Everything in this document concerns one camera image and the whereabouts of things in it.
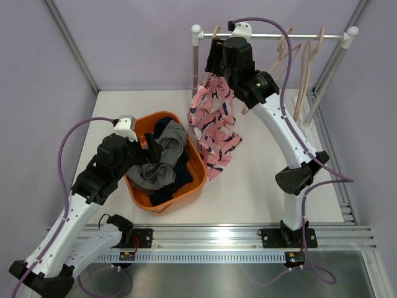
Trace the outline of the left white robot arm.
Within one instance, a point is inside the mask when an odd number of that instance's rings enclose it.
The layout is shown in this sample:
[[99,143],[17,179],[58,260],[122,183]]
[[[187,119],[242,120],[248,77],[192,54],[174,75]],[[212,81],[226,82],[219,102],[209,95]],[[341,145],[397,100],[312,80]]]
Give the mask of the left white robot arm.
[[47,236],[26,260],[11,264],[9,273],[20,284],[42,297],[65,297],[82,271],[103,252],[113,247],[138,248],[141,237],[121,215],[110,216],[82,245],[73,245],[132,166],[159,161],[161,147],[150,133],[145,139],[147,148],[115,133],[103,139],[97,154],[78,175],[63,213]]

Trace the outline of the beige hanger of grey shorts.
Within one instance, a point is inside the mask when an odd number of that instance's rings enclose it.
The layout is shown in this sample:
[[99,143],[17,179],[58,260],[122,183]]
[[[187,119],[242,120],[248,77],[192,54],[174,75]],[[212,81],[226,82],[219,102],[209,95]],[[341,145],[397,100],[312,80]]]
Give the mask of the beige hanger of grey shorts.
[[[292,32],[293,32],[293,27],[287,28],[286,32],[287,32],[287,34],[292,34]],[[273,64],[273,66],[272,66],[272,67],[270,68],[270,70],[268,71],[268,73],[269,73],[270,75],[272,74],[272,72],[273,72],[274,70],[276,70],[276,68],[277,68],[279,65],[281,65],[281,63],[284,61],[284,59],[286,59],[286,58],[289,57],[289,51],[287,51],[286,53],[284,53],[284,52],[285,52],[284,40],[285,40],[285,37],[284,37],[284,36],[280,37],[279,43],[278,43],[278,45],[277,45],[277,53],[278,53],[277,61]],[[295,57],[298,55],[298,52],[300,51],[300,48],[301,48],[301,43],[299,43],[299,44],[295,45],[294,47],[292,47],[292,50],[291,50],[291,52],[292,52],[292,61],[293,61],[293,60],[295,59]],[[274,81],[278,81],[278,80],[286,73],[287,68],[288,68],[288,67],[286,66],[286,68],[285,68],[277,77],[274,78]],[[249,112],[249,109],[248,109],[247,107],[244,107],[244,108],[241,110],[241,114],[242,114],[242,115],[246,115],[248,112]]]

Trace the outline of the navy blue mesh shorts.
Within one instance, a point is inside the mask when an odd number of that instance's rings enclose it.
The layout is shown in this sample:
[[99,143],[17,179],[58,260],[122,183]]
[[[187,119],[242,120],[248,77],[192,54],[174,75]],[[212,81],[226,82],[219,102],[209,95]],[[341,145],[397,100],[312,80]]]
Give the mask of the navy blue mesh shorts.
[[[154,138],[158,136],[159,133],[154,131]],[[171,199],[173,199],[173,195],[176,194],[179,189],[193,181],[193,177],[187,169],[189,156],[185,150],[185,147],[181,157],[178,159],[177,164],[174,167],[174,171],[176,173],[175,182],[164,186],[163,188],[149,195],[149,200],[153,206],[157,206],[167,201],[170,201]]]

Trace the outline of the grey fabric shorts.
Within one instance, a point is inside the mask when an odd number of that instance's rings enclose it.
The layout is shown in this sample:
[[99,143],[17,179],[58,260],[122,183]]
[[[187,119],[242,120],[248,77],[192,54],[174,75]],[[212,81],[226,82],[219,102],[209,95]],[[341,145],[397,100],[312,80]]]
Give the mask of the grey fabric shorts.
[[188,134],[183,125],[169,117],[159,120],[154,131],[159,133],[154,141],[162,148],[159,161],[142,166],[134,165],[127,171],[127,177],[141,190],[157,191],[174,183],[174,167],[187,146]]

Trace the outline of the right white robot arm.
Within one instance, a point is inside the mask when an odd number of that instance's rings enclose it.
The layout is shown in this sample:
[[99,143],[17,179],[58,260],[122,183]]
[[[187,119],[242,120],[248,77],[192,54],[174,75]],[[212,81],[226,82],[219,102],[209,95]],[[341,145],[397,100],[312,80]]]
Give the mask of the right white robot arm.
[[290,114],[280,102],[277,83],[268,72],[256,69],[251,44],[244,37],[214,38],[205,70],[223,77],[234,95],[264,123],[287,163],[275,176],[284,193],[283,218],[279,228],[259,232],[263,246],[302,247],[314,234],[302,216],[303,195],[329,155],[317,151],[296,124],[287,122]]

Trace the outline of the beige hanger of navy shorts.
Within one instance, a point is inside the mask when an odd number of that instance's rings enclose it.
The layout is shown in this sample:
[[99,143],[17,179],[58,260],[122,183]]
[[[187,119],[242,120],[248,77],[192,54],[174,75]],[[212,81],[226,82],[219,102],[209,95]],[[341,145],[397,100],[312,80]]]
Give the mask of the beige hanger of navy shorts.
[[300,114],[303,109],[303,100],[306,96],[306,92],[308,90],[308,85],[310,82],[311,64],[313,58],[317,55],[317,53],[321,49],[324,39],[324,34],[325,34],[325,28],[321,27],[317,38],[318,40],[317,45],[314,47],[313,42],[309,40],[305,43],[305,46],[303,47],[303,52],[301,56],[300,86],[297,96],[297,102],[295,104],[295,109],[293,113],[293,119],[295,122],[298,122],[298,120],[300,119]]

